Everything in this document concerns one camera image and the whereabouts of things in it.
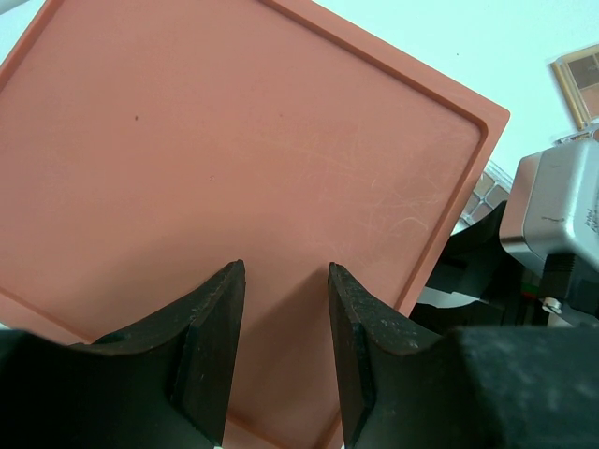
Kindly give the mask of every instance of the silicone mat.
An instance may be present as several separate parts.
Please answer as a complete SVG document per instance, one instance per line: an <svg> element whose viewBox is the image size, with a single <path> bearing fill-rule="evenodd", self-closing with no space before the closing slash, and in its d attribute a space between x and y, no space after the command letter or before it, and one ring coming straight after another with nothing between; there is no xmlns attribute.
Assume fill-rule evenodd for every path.
<svg viewBox="0 0 599 449"><path fill-rule="evenodd" d="M0 71L0 321L91 341L241 258L225 448L339 447L327 269L414 306L506 110L305 0L49 0Z"/></svg>

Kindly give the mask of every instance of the eyeshadow pan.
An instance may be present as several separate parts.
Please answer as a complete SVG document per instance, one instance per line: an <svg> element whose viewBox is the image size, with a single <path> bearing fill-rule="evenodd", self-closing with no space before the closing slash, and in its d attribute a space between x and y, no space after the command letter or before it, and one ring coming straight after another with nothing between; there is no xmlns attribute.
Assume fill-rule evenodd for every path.
<svg viewBox="0 0 599 449"><path fill-rule="evenodd" d="M507 200L508 197L509 193L507 193L505 189L503 189L499 185L496 185L489 192L489 194L485 198L485 201L487 201L492 208L496 208L497 206L499 206L499 203Z"/></svg>
<svg viewBox="0 0 599 449"><path fill-rule="evenodd" d="M594 54L572 61L568 66L578 89L584 89L599 83L599 65Z"/></svg>
<svg viewBox="0 0 599 449"><path fill-rule="evenodd" d="M492 211L492 207L487 203L480 203L474 213L472 214L472 218L475 222L479 222Z"/></svg>
<svg viewBox="0 0 599 449"><path fill-rule="evenodd" d="M599 84L583 89L580 94L589 114L592 117L599 117Z"/></svg>
<svg viewBox="0 0 599 449"><path fill-rule="evenodd" d="M471 214L475 207L478 206L479 202L480 200L478 199L478 196L470 195L470 198L468 198L468 202L466 203L466 207L464 208L464 213Z"/></svg>
<svg viewBox="0 0 599 449"><path fill-rule="evenodd" d="M476 183L475 194L481 198L487 194L495 181L487 173L483 172L482 178Z"/></svg>

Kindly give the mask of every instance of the eyeshadow palette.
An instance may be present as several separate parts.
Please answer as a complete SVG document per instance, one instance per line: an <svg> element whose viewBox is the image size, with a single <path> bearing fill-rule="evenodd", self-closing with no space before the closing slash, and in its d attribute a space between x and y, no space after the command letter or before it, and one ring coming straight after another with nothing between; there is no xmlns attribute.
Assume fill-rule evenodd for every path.
<svg viewBox="0 0 599 449"><path fill-rule="evenodd" d="M551 65L578 129L599 118L599 45L566 54Z"/></svg>
<svg viewBox="0 0 599 449"><path fill-rule="evenodd" d="M463 225L485 218L499 203L507 200L512 180L493 162L489 162L461 213Z"/></svg>

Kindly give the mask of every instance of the screw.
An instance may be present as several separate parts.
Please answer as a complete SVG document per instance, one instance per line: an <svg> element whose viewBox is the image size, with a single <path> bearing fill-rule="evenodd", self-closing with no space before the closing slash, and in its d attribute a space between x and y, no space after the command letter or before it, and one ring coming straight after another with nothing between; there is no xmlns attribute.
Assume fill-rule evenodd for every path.
<svg viewBox="0 0 599 449"><path fill-rule="evenodd" d="M562 303L555 297L546 297L543 299L543 310L559 315L562 313Z"/></svg>

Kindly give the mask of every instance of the silver metal part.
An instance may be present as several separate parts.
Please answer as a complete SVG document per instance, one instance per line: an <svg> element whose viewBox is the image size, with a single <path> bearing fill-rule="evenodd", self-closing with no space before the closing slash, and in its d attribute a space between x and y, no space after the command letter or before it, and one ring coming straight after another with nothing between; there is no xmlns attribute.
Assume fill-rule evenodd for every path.
<svg viewBox="0 0 599 449"><path fill-rule="evenodd" d="M528 246L524 238L524 221L542 155L542 152L538 152L520 161L499 230L499 239L505 251L539 276L543 273L545 258L535 254Z"/></svg>
<svg viewBox="0 0 599 449"><path fill-rule="evenodd" d="M562 313L562 303L558 301L555 297L546 297L543 299L543 310L548 311L549 313Z"/></svg>
<svg viewBox="0 0 599 449"><path fill-rule="evenodd" d="M522 159L500 240L537 275L549 254L576 254L599 271L599 142L572 141Z"/></svg>

